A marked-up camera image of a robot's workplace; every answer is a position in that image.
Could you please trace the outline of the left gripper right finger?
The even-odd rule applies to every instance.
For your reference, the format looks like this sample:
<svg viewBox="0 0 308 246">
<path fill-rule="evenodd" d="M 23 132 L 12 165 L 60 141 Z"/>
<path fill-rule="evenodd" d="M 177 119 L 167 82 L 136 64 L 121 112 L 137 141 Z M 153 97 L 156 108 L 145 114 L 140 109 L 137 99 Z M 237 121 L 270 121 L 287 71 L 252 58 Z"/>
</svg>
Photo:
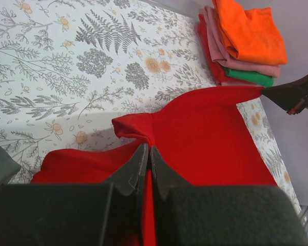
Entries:
<svg viewBox="0 0 308 246">
<path fill-rule="evenodd" d="M 308 245 L 275 186 L 193 186 L 150 151 L 158 245 Z"/>
</svg>

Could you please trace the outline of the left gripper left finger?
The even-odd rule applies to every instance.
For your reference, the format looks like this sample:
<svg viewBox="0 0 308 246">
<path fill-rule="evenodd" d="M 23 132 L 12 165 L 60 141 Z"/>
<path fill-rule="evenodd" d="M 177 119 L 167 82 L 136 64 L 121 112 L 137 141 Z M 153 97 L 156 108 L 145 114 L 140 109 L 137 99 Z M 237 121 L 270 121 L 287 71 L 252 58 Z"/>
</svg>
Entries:
<svg viewBox="0 0 308 246">
<path fill-rule="evenodd" d="M 0 245 L 142 245 L 148 150 L 97 184 L 0 187 Z"/>
</svg>

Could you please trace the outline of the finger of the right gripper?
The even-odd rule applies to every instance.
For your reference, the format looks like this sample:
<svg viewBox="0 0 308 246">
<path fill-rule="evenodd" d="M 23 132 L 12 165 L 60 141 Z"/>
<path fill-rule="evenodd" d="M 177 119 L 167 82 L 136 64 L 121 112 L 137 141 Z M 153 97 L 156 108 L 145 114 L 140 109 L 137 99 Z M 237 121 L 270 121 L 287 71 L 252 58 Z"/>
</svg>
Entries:
<svg viewBox="0 0 308 246">
<path fill-rule="evenodd" d="M 291 83 L 264 88 L 261 94 L 287 114 L 299 114 L 308 109 L 308 75 Z"/>
</svg>

